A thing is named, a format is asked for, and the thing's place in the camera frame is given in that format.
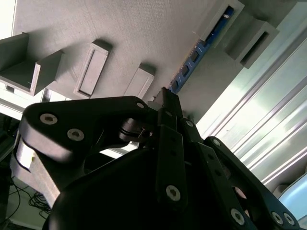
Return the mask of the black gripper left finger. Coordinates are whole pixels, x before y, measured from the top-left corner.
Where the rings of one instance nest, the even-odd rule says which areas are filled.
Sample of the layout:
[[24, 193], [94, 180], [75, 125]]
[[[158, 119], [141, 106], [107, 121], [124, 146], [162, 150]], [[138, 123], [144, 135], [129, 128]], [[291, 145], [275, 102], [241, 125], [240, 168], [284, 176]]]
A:
[[20, 144], [33, 152], [28, 170], [50, 206], [72, 182], [134, 150], [183, 144], [168, 92], [159, 92], [156, 109], [135, 96], [27, 107]]

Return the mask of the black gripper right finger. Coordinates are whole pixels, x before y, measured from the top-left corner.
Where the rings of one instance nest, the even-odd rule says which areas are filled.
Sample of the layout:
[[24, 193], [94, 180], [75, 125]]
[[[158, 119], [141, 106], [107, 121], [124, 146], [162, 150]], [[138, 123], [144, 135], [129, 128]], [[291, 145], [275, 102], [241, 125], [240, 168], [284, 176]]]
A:
[[291, 212], [215, 137], [202, 139], [195, 125], [184, 118], [179, 97], [167, 94], [186, 140], [192, 167], [204, 175], [213, 195], [213, 230], [298, 230]]

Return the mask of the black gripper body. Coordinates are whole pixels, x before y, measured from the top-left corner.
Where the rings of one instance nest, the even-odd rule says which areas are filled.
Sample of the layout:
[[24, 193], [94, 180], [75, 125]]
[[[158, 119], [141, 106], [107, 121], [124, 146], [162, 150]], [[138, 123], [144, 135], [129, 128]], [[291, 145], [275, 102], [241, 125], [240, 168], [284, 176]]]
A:
[[213, 195], [186, 144], [134, 150], [68, 185], [46, 230], [212, 230]]

